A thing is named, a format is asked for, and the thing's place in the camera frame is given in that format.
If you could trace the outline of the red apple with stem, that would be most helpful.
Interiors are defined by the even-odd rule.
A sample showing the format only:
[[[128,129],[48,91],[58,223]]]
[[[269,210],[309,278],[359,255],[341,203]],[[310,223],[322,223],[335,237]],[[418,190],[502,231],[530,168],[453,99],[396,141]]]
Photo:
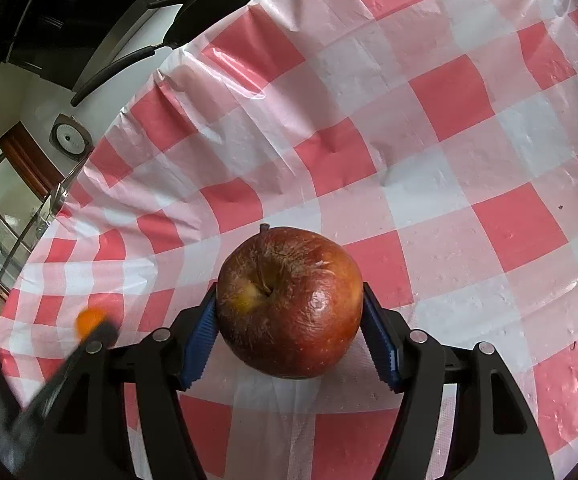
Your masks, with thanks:
[[[261,373],[321,376],[359,329],[363,280],[343,247],[321,234],[261,224],[224,261],[216,321],[229,349]]]

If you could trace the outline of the white rice cooker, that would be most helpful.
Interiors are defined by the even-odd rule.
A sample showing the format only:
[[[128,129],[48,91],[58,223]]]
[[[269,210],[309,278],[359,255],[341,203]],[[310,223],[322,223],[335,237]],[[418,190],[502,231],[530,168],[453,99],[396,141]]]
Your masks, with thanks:
[[[92,149],[92,137],[74,117],[59,114],[52,124],[49,142],[64,156],[80,162]]]

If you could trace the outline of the orange mandarin back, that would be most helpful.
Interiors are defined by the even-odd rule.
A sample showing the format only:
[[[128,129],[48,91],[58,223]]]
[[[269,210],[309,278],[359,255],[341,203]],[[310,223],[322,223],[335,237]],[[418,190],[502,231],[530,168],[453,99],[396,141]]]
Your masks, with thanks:
[[[101,323],[109,318],[105,310],[97,307],[86,308],[76,316],[75,329],[80,340],[85,340]]]

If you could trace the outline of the black range hood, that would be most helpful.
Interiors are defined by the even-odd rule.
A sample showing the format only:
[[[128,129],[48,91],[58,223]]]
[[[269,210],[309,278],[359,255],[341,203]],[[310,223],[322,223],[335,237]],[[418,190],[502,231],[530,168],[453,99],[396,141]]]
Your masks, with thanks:
[[[0,137],[26,122],[42,138],[64,113],[100,138],[145,75],[128,77],[118,96],[103,91],[79,108],[68,98],[137,44],[155,1],[0,0]]]

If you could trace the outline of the red white checkered tablecloth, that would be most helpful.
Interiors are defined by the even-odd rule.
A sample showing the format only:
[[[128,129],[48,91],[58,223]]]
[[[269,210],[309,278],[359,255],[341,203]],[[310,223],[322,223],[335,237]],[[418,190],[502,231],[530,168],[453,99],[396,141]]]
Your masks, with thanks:
[[[489,341],[578,462],[578,0],[257,0],[97,143],[0,317],[28,401],[108,311],[133,344],[261,223],[342,245],[441,344]]]

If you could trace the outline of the wooden glass door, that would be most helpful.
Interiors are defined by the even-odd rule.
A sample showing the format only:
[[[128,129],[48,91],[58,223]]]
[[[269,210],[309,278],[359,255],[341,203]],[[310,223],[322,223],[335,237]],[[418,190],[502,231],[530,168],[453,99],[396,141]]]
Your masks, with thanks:
[[[0,299],[5,300],[49,223],[63,174],[20,122],[0,137]]]

